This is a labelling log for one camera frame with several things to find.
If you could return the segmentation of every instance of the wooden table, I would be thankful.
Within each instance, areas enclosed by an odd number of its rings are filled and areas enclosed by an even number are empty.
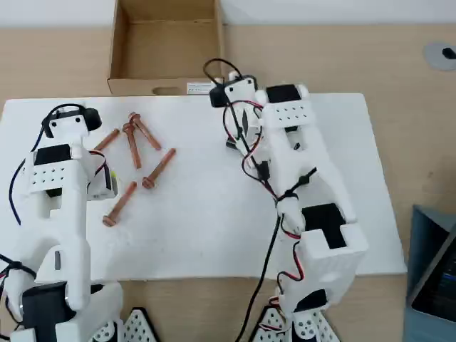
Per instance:
[[[456,210],[456,72],[431,70],[422,54],[429,41],[456,45],[456,25],[233,26],[226,35],[228,57],[262,85],[303,81],[315,93],[366,96],[405,252],[412,204]],[[110,95],[109,43],[108,28],[0,30],[0,104]],[[124,282],[123,317],[145,306],[162,341],[233,341],[256,282]],[[401,341],[405,283],[357,278],[328,311],[341,340]],[[265,284],[252,323],[273,288]]]

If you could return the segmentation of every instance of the copper bolt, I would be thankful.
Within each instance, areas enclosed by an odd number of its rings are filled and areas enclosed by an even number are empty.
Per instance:
[[[127,134],[128,144],[130,144],[131,156],[133,158],[133,164],[135,164],[135,167],[137,169],[140,169],[141,158],[140,154],[138,153],[138,147],[136,146],[135,136],[133,135],[133,132],[135,131],[135,126],[132,123],[126,123],[124,124],[122,131],[124,131]]]
[[[171,150],[168,151],[168,153],[161,159],[160,164],[152,171],[152,173],[149,175],[149,177],[144,177],[142,180],[142,185],[146,189],[152,189],[155,186],[155,180],[158,178],[160,173],[163,172],[165,169],[167,163],[170,162],[172,157],[176,154],[176,149],[172,148]]]
[[[109,133],[109,135],[106,138],[101,140],[101,142],[98,145],[96,145],[94,150],[101,151],[101,150],[105,149],[109,144],[112,143],[112,141],[114,139],[117,138],[117,136],[119,136],[119,134],[120,134],[120,131],[117,128],[114,129],[113,132]]]
[[[113,210],[109,213],[108,216],[103,216],[103,224],[107,227],[112,227],[115,226],[117,223],[117,218],[120,214],[120,211],[124,208],[124,206],[127,204],[127,202],[130,200],[131,195],[135,192],[137,187],[136,182],[131,182],[130,185],[128,185],[127,191],[125,191],[125,194],[119,199],[119,201],[115,204]]]
[[[147,138],[147,140],[149,141],[149,143],[152,145],[153,148],[155,148],[157,151],[160,151],[162,149],[162,146],[160,145],[160,143],[157,141],[157,139],[154,138],[152,133],[148,130],[148,128],[141,121],[141,115],[133,112],[128,116],[128,119],[130,120],[131,123],[134,123],[135,126],[140,129],[140,131]]]

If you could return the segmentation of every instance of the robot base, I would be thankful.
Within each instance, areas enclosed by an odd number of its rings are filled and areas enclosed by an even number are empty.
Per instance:
[[[117,329],[114,322],[107,323],[93,336],[90,342],[160,342],[144,308],[133,308],[130,317]]]
[[[340,342],[320,310],[294,313],[293,325],[287,332],[269,331],[260,324],[276,329],[286,325],[275,307],[265,306],[249,342]]]

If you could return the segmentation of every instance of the cardboard box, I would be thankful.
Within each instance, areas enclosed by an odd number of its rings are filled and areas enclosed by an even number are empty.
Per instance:
[[[219,0],[117,0],[108,76],[113,95],[207,93],[202,66],[223,55]],[[222,70],[214,63],[209,72],[220,77]]]

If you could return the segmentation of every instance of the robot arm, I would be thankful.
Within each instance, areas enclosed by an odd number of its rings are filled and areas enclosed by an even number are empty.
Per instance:
[[[43,121],[43,131],[54,144],[30,152],[25,160],[21,170],[24,210],[20,211],[24,216],[19,243],[11,257],[37,272],[49,249],[59,245],[60,267],[66,283],[37,286],[30,274],[20,269],[9,271],[5,280],[6,293],[12,311],[16,317],[22,318],[26,328],[13,333],[12,341],[32,341],[27,339],[29,334],[34,335],[33,341],[53,341],[59,329],[69,329],[64,326],[78,329],[82,323],[85,331],[93,333],[100,324],[96,317],[90,322],[84,321],[87,315],[94,310],[109,308],[104,305],[95,309],[91,301],[104,298],[109,291],[119,291],[105,286],[97,297],[91,296],[90,247],[86,239],[87,201],[117,195],[116,179],[104,155],[83,147],[83,138],[100,125],[98,112],[91,108],[51,112]],[[115,310],[120,312],[122,297],[111,300]],[[66,314],[56,320],[50,315],[43,326],[43,321],[36,315],[37,306],[43,303],[48,304],[50,310],[55,309],[56,317],[59,312]],[[74,316],[71,312],[82,314],[82,318],[81,315],[71,317]],[[66,335],[62,341],[88,341],[86,333],[72,335],[73,340],[68,337]]]
[[[238,118],[249,106],[240,101],[252,100],[247,77],[231,77],[224,88]],[[299,313],[327,309],[341,300],[368,243],[329,157],[307,88],[291,84],[258,90],[254,102],[262,111],[248,126],[261,127],[277,214],[295,242],[291,255],[296,267],[279,273],[276,289],[280,308],[292,322]],[[292,276],[296,269],[299,275]]]

